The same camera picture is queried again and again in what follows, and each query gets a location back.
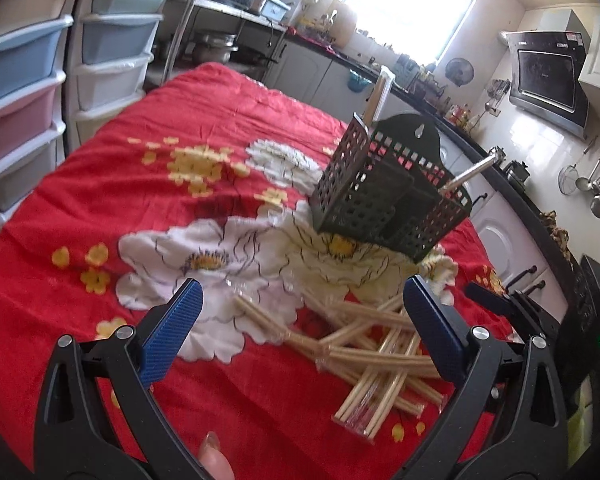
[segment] dish rack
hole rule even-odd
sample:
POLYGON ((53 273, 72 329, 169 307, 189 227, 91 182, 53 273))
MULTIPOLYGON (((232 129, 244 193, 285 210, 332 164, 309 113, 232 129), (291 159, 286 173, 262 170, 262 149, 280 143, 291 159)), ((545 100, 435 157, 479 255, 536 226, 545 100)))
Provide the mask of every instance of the dish rack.
POLYGON ((369 131, 354 115, 310 197, 314 228, 417 263, 471 213, 464 187, 445 191, 453 179, 427 118, 403 114, 369 131))

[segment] fingernail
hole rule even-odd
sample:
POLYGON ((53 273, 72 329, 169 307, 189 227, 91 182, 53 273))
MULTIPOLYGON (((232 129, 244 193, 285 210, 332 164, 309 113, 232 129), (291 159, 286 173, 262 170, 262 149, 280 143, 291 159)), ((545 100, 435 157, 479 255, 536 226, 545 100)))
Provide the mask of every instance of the fingernail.
POLYGON ((209 431, 209 433, 206 434, 205 439, 200 445, 200 449, 206 449, 207 447, 220 451, 220 440, 213 431, 209 431))

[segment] bundle of chopsticks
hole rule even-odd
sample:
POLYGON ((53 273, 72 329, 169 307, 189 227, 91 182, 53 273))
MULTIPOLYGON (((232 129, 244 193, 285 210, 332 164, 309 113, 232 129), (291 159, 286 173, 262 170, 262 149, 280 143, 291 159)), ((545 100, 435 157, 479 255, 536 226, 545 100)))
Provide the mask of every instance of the bundle of chopsticks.
POLYGON ((420 418, 425 405, 401 396, 405 388, 442 408, 445 397, 423 381, 440 376, 431 358, 419 351, 420 336, 401 296, 379 306, 350 301, 323 304, 307 291, 302 296, 308 308, 333 326, 332 333, 315 339, 281 324, 242 292, 235 301, 274 340, 353 386, 334 415, 336 422, 372 440, 393 408, 420 418), (380 343, 365 335, 375 326, 388 328, 380 343))

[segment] screw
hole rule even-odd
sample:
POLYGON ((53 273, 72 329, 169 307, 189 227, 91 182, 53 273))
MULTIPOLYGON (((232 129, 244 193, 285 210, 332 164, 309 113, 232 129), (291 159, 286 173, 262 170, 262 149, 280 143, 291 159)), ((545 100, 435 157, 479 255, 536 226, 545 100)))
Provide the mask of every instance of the screw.
POLYGON ((483 326, 477 326, 472 330, 472 334, 476 339, 481 341, 485 341, 489 338, 489 331, 483 326))
POLYGON ((129 339, 134 334, 134 328, 129 325, 121 326, 116 330, 116 337, 118 339, 129 339))
POLYGON ((70 335, 63 335, 60 339, 58 339, 58 346, 60 348, 64 348, 65 346, 69 346, 71 341, 74 339, 70 335))
POLYGON ((535 336, 531 342, 539 349, 546 348, 546 341, 540 336, 535 336))

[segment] blue drawer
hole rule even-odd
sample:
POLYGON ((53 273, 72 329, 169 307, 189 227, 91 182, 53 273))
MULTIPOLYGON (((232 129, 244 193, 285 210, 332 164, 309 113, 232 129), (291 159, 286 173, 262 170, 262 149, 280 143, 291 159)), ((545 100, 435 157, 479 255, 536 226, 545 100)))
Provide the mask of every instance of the blue drawer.
POLYGON ((82 62, 92 65, 139 56, 150 48, 161 19, 161 14, 85 16, 82 62))
POLYGON ((51 75, 62 30, 73 22, 65 16, 0 37, 0 99, 51 75))

